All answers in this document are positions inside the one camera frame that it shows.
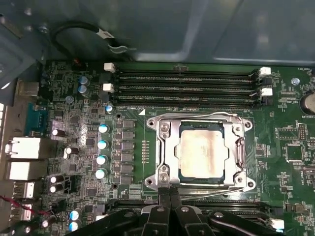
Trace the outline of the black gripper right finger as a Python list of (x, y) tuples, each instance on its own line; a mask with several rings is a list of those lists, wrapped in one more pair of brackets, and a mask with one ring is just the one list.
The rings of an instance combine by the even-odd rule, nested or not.
[(186, 236), (279, 236), (281, 233), (227, 211), (204, 216), (200, 209), (182, 204), (178, 189), (171, 188), (171, 206)]

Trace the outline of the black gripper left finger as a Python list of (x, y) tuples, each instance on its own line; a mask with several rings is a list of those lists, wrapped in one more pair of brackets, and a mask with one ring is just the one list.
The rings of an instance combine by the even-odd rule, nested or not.
[(170, 187), (158, 189), (158, 205), (113, 212), (82, 229), (84, 236), (166, 236), (171, 212)]

